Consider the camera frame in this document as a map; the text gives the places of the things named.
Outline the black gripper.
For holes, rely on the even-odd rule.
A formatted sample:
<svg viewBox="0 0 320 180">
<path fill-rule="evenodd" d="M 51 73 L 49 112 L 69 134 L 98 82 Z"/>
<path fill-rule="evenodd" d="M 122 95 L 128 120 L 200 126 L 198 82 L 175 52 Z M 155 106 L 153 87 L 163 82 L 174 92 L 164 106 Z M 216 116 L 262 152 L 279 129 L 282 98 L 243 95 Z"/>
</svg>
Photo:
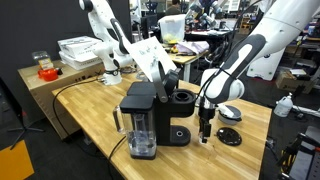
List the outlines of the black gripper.
<svg viewBox="0 0 320 180">
<path fill-rule="evenodd" d="M 199 134 L 201 138 L 208 138 L 211 135 L 210 120 L 215 115 L 215 105 L 210 103 L 206 99 L 202 99 L 199 104 L 198 115 L 200 117 L 200 129 Z"/>
</svg>

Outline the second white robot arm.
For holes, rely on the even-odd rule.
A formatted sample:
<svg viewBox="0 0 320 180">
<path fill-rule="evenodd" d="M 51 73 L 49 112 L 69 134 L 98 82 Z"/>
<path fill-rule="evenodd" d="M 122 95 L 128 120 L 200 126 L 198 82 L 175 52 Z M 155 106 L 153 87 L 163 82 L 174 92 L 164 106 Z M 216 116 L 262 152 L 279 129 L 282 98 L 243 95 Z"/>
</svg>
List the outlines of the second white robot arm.
<svg viewBox="0 0 320 180">
<path fill-rule="evenodd" d="M 94 35 L 101 40 L 92 49 L 105 68 L 101 81 L 105 85 L 119 84 L 122 81 L 120 69 L 133 63 L 126 49 L 130 41 L 107 0 L 79 0 L 79 5 L 88 12 Z"/>
</svg>

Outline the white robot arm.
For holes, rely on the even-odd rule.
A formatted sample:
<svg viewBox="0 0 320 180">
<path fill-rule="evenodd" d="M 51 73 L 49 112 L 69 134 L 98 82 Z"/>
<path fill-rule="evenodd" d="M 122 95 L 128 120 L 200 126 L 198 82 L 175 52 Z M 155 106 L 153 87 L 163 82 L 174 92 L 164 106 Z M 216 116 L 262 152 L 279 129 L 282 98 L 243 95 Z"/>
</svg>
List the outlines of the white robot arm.
<svg viewBox="0 0 320 180">
<path fill-rule="evenodd" d="M 243 95 L 245 88 L 239 77 L 246 68 L 257 59 L 285 48 L 311 21 L 319 7 L 320 0 L 276 0 L 219 68 L 204 71 L 199 92 L 199 138 L 202 142 L 211 134 L 209 120 L 213 118 L 214 108 Z"/>
</svg>

